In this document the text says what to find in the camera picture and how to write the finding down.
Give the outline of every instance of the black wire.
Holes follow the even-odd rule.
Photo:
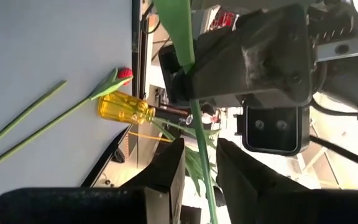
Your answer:
[[[334,110],[327,109],[327,108],[319,105],[313,97],[311,98],[310,106],[314,107],[316,110],[318,110],[324,114],[328,114],[328,115],[332,115],[332,116],[357,116],[358,115],[358,112],[343,112],[343,111],[334,111]]]
[[[146,29],[146,20],[147,17],[149,16],[149,14],[152,12],[152,9],[154,7],[154,3],[150,3],[150,5],[148,6],[148,8],[146,9],[146,11],[144,12],[143,16],[142,16],[142,20],[140,20],[140,28],[142,29],[142,32],[145,34],[152,34],[155,31],[157,31],[157,29],[160,27],[161,25],[161,21],[159,21],[157,23],[157,25],[154,27],[154,29],[152,31],[147,31]]]
[[[329,141],[324,139],[318,138],[316,136],[310,136],[310,141],[319,144],[327,149],[355,162],[358,164],[358,155],[354,154],[353,152],[348,151],[347,149],[342,148],[341,146],[335,145]]]

